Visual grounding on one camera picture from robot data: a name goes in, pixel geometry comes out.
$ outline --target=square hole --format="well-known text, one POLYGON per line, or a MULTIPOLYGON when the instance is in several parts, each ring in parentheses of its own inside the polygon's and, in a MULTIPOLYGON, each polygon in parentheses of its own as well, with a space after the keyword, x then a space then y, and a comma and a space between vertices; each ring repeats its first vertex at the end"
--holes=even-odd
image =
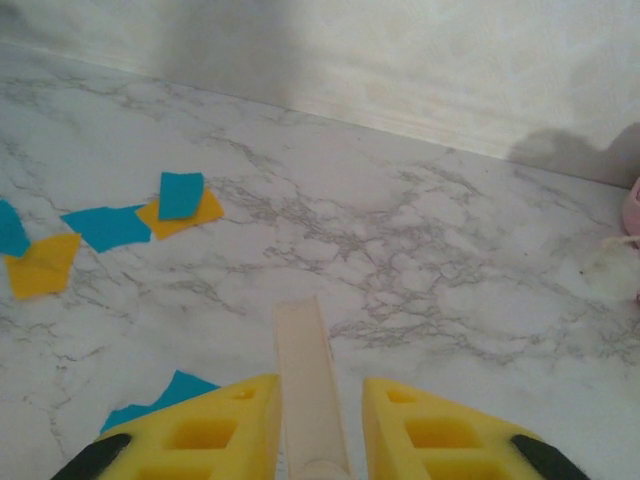
POLYGON ((467 423, 455 418, 415 418, 405 423, 415 448, 479 448, 482 442, 467 423))
POLYGON ((210 480, 212 470, 190 467, 143 468, 135 480, 210 480))
POLYGON ((431 480, 513 480, 500 464, 491 460, 429 460, 424 466, 431 480))
POLYGON ((249 400, 253 398, 256 394, 256 391, 253 389, 243 390, 242 392, 236 393, 232 398, 234 400, 249 400))
POLYGON ((233 420, 188 420, 174 429, 166 447, 171 450, 226 448, 237 426, 237 422, 233 420))
POLYGON ((400 390, 387 390, 387 397, 391 403, 414 403, 416 397, 400 390))

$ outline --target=pink object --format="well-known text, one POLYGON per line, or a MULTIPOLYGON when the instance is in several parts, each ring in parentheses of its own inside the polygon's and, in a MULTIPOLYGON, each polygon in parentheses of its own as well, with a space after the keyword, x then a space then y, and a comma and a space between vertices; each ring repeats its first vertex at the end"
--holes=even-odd
POLYGON ((622 222, 629 235, 640 235, 640 178, 622 204, 622 222))

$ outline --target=white plastic stick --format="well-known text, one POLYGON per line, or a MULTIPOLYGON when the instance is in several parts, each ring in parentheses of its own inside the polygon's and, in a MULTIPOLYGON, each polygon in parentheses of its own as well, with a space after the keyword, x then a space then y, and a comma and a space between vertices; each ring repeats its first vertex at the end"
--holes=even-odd
POLYGON ((274 308, 290 480, 350 480, 351 463, 316 297, 274 308))

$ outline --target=black rubber tip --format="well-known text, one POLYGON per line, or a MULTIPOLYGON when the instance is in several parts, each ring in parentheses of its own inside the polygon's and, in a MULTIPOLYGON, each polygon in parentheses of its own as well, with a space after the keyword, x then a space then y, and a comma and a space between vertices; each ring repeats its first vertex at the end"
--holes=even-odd
POLYGON ((526 435, 514 436, 511 443, 545 480, 589 480, 589 477, 556 447, 526 435))
POLYGON ((129 445, 131 438, 131 435, 119 433, 92 443, 67 463, 51 480, 97 480, 129 445))

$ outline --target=gray marble veining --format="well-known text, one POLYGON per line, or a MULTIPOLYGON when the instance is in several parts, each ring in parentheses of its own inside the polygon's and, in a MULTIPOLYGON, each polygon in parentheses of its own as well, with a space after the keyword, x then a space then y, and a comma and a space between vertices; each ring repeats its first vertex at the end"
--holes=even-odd
POLYGON ((523 424, 594 479, 636 479, 638 309, 579 274, 619 233, 624 191, 0 47, 0 196, 32 239, 153 198, 163 170, 202 171, 225 218, 83 244, 59 295, 16 302, 0 276, 1 479, 50 478, 176 368, 223 385, 273 371, 273 304, 315 294, 362 478, 375 375, 523 424))

